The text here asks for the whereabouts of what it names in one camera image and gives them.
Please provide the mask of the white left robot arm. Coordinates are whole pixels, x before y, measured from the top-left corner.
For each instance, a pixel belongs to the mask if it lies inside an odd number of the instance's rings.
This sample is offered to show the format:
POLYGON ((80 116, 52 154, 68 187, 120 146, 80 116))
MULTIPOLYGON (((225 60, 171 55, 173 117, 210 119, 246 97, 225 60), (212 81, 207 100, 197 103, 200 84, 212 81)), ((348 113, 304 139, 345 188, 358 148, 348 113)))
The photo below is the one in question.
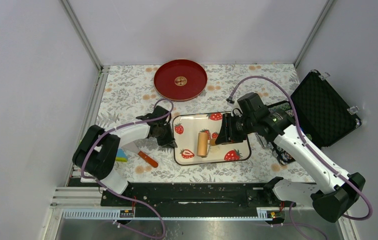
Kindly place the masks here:
POLYGON ((136 140, 156 138, 160 147, 175 148, 170 124, 171 111, 159 105, 153 112, 138 116, 136 121, 106 130, 92 125, 86 131, 73 154, 72 162, 89 174, 101 186, 113 193, 113 199, 121 206, 129 204, 132 192, 129 182, 116 170, 115 158, 118 149, 136 140))

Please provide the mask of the wooden dough roller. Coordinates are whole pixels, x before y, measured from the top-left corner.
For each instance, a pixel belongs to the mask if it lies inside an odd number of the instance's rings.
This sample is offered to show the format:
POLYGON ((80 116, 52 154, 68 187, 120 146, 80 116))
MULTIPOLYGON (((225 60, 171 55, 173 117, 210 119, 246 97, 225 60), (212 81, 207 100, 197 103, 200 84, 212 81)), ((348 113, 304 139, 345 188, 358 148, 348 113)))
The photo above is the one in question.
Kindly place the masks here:
POLYGON ((209 154, 210 148, 216 145, 217 138, 209 139, 206 132, 199 132, 197 137, 196 155, 201 158, 206 158, 209 154))

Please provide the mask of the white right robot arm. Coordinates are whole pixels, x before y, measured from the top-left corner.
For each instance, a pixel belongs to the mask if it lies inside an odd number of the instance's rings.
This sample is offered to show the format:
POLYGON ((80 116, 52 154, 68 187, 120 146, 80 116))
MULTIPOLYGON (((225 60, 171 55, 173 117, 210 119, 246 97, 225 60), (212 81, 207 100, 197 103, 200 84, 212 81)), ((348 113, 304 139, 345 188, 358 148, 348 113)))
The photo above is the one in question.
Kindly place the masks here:
POLYGON ((270 182, 264 201, 276 206, 291 201, 314 208, 326 221, 335 223, 363 196, 365 178, 349 173, 327 157, 301 131, 285 111, 269 111, 258 94, 247 93, 237 101, 239 114, 224 113, 216 145, 243 142, 256 133, 287 152, 313 178, 315 185, 294 183, 282 177, 270 182))

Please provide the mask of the strawberry pattern rectangular tray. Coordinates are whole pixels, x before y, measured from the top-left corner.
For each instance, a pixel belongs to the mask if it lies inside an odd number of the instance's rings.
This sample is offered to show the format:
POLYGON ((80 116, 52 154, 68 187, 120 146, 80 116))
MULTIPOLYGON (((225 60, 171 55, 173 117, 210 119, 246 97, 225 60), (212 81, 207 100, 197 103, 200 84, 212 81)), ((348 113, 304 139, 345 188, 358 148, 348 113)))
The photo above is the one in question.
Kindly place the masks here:
POLYGON ((172 121, 177 147, 174 159, 182 166, 247 160, 252 153, 249 140, 241 143, 211 146, 207 157, 197 156, 198 134, 206 132, 208 139, 220 132, 223 112, 179 115, 172 121))

